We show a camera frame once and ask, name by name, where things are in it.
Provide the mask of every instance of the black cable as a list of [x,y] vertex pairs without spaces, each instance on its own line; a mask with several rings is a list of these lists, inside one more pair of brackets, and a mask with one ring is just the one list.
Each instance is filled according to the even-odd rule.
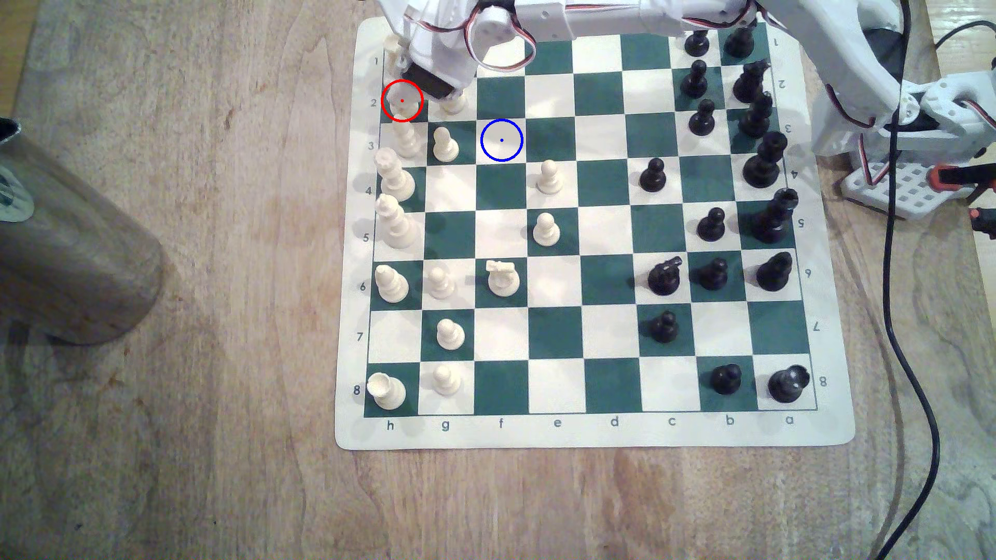
[[[900,39],[900,58],[902,59],[902,66],[899,67],[899,105],[902,105],[902,76],[904,74],[905,63],[906,63],[906,50],[909,47],[909,28],[910,28],[910,14],[909,14],[909,2],[908,0],[899,0],[899,6],[902,9],[902,38]],[[952,31],[948,35],[953,35],[957,30]],[[943,37],[938,45],[947,39],[947,36]],[[910,506],[909,511],[902,517],[899,524],[895,526],[892,530],[892,534],[889,535],[888,539],[882,544],[881,549],[878,550],[878,554],[875,556],[876,560],[884,560],[888,556],[889,551],[895,546],[896,541],[902,536],[902,533],[912,522],[916,514],[919,513],[920,508],[923,507],[923,502],[926,501],[927,495],[930,493],[930,489],[933,488],[934,480],[937,478],[937,469],[940,466],[940,431],[937,429],[937,419],[934,417],[933,409],[930,407],[930,401],[927,400],[926,393],[923,392],[923,388],[920,386],[920,382],[916,379],[916,374],[913,373],[913,369],[909,366],[909,362],[906,360],[905,354],[902,352],[902,348],[899,346],[899,340],[895,337],[895,331],[892,329],[892,301],[889,285],[891,284],[891,272],[892,272],[892,236],[895,232],[895,192],[896,192],[896,177],[895,168],[896,161],[898,160],[898,143],[899,143],[899,109],[896,108],[895,114],[892,115],[892,131],[888,139],[888,218],[885,222],[885,254],[882,258],[882,269],[881,269],[881,302],[883,307],[883,318],[885,321],[885,334],[888,336],[888,342],[892,345],[892,351],[895,352],[896,358],[899,360],[899,365],[902,366],[902,370],[906,373],[906,378],[909,379],[909,384],[912,385],[913,390],[916,392],[916,397],[920,400],[920,405],[923,407],[923,413],[927,418],[927,425],[930,427],[930,470],[927,472],[926,480],[923,481],[923,488],[920,489],[919,495],[916,496],[916,501]]]

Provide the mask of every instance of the blue circle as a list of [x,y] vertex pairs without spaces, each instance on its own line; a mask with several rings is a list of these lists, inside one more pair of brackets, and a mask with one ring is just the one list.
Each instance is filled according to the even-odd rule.
[[[508,123],[509,125],[515,127],[516,131],[519,131],[519,149],[517,149],[515,151],[515,153],[512,154],[511,157],[506,157],[504,159],[499,159],[499,158],[495,157],[494,155],[491,155],[490,153],[488,153],[488,148],[484,147],[484,134],[488,132],[488,127],[490,127],[491,125],[494,125],[495,123]],[[484,130],[481,131],[481,149],[484,150],[484,154],[485,155],[487,155],[488,157],[494,159],[495,161],[510,161],[512,159],[515,159],[519,155],[519,153],[522,153],[522,146],[525,145],[525,143],[526,143],[526,137],[523,136],[522,129],[520,129],[518,125],[516,125],[515,123],[509,121],[508,119],[495,119],[494,121],[488,123],[487,126],[484,127]]]

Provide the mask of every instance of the chessboard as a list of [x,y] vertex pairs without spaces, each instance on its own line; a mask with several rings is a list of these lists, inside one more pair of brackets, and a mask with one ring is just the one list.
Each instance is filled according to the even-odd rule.
[[[357,38],[336,367],[340,446],[831,445],[853,438],[795,40],[760,23],[753,52],[735,59],[722,48],[730,32],[708,32],[711,46],[700,58],[715,129],[706,137],[688,130],[699,100],[679,88],[695,60],[683,38],[540,43],[523,70],[482,69],[459,113],[426,102],[412,120],[420,149],[401,164],[415,189],[400,207],[418,238],[396,249],[374,209],[382,183],[374,155],[398,147],[387,117],[397,108],[385,111],[380,101],[392,81],[383,68],[389,33],[374,18]],[[514,62],[525,48],[513,41],[487,60]],[[743,65],[761,59],[772,66],[764,81],[775,100],[771,130],[788,139],[780,176],[766,188],[743,178],[758,140],[739,132],[748,105],[731,93]],[[414,88],[406,95],[404,103],[418,104]],[[439,127],[457,142],[453,161],[434,155]],[[666,184],[648,192],[639,177],[655,157],[664,162]],[[536,186],[548,159],[563,180],[556,194]],[[786,187],[799,198],[789,231],[774,243],[758,241],[745,224]],[[696,225],[714,207],[725,212],[726,233],[707,242]],[[532,234],[544,212],[561,230],[552,246]],[[793,258],[787,285],[761,289],[759,266],[782,251]],[[679,286],[658,296],[648,273],[675,256],[683,262]],[[706,290],[690,281],[689,271],[716,257],[728,265],[725,286]],[[489,288],[488,260],[514,264],[514,294],[499,297]],[[380,265],[408,284],[396,303],[378,292]],[[451,296],[428,294],[434,268],[455,284]],[[661,344],[651,331],[665,311],[678,331]],[[437,340],[443,319],[462,327],[455,350]],[[710,376],[728,364],[739,367],[741,384],[723,395]],[[452,395],[435,389],[439,366],[458,380]],[[805,368],[811,381],[782,403],[769,380],[792,366]],[[387,375],[378,382],[399,382],[403,400],[382,407],[368,391],[374,374]]]

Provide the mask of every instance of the wood grain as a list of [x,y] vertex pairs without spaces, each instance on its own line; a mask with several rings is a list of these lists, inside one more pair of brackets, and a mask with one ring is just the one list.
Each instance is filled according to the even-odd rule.
[[[884,220],[841,200],[838,159],[822,175],[853,442],[336,447],[349,75],[372,15],[323,0],[43,6],[17,114],[169,263],[150,316],[111,344],[4,326],[0,555],[836,559],[880,544],[928,438],[882,331]],[[916,18],[910,58],[928,76],[922,3]],[[963,209],[899,225],[893,297],[944,437],[894,557],[996,556],[996,359]]]

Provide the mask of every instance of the red circle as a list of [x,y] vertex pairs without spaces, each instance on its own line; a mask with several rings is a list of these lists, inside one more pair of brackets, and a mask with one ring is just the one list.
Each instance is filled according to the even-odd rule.
[[[412,115],[411,117],[409,117],[408,119],[395,119],[394,115],[392,115],[392,114],[390,114],[390,113],[387,112],[387,106],[383,102],[384,97],[387,95],[387,90],[389,90],[391,86],[393,86],[394,84],[397,84],[398,82],[405,82],[406,84],[412,84],[418,90],[418,96],[421,98],[418,101],[418,111],[416,111],[415,114]],[[425,105],[425,94],[422,92],[422,88],[420,88],[412,80],[394,80],[390,84],[387,84],[383,88],[383,91],[380,92],[380,109],[383,111],[383,113],[385,115],[387,115],[388,119],[391,119],[392,121],[394,121],[396,123],[410,123],[410,122],[414,121],[415,117],[418,117],[418,114],[420,114],[422,112],[422,106],[424,106],[424,105]]]

